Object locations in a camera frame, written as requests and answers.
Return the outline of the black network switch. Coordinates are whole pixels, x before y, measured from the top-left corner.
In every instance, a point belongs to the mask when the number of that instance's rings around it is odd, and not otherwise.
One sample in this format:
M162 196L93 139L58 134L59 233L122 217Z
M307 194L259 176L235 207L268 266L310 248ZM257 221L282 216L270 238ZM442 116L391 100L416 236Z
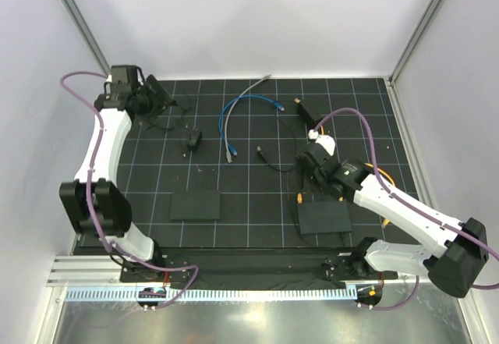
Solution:
M297 209L301 235L352 231L348 204L344 201L305 202L297 204Z
M174 192L169 219L178 221L216 222L221 217L221 193L218 190Z

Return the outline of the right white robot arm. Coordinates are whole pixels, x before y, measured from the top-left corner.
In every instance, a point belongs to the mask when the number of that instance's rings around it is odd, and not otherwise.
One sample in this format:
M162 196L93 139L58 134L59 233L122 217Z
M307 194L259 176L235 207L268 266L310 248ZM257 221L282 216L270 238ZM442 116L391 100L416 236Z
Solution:
M489 259L485 226L444 215L377 177L360 161L339 162L335 141L316 130L296 161L319 191L387 218L417 244L364 238L341 265L345 277L370 278L394 271L427 277L439 290L463 298Z

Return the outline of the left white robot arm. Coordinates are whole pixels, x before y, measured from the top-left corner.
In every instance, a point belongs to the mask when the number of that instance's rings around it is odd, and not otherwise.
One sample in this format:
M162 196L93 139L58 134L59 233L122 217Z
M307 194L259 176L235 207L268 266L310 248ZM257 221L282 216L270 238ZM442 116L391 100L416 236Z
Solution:
M134 224L131 205L117 187L117 172L133 123L154 120L177 102L135 65L112 66L101 76L103 91L94 101L67 84L71 77L65 74L60 84L92 111L94 129L78 172L59 187L62 205L77 234L96 237L109 255L118 254L124 266L138 267L142 277L156 282L168 268L157 241Z

